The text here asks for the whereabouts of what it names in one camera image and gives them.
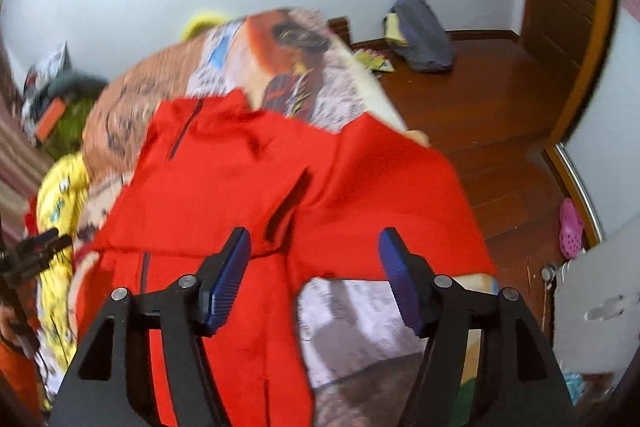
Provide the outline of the person's left hand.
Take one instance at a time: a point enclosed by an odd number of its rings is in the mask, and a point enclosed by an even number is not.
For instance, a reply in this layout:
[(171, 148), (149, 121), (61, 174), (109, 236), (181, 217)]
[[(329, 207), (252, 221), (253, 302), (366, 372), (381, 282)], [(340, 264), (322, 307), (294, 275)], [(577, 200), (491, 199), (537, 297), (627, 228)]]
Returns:
[(21, 338), (26, 332), (24, 326), (18, 321), (15, 311), (11, 306), (1, 305), (1, 335), (11, 345), (21, 348), (23, 341)]

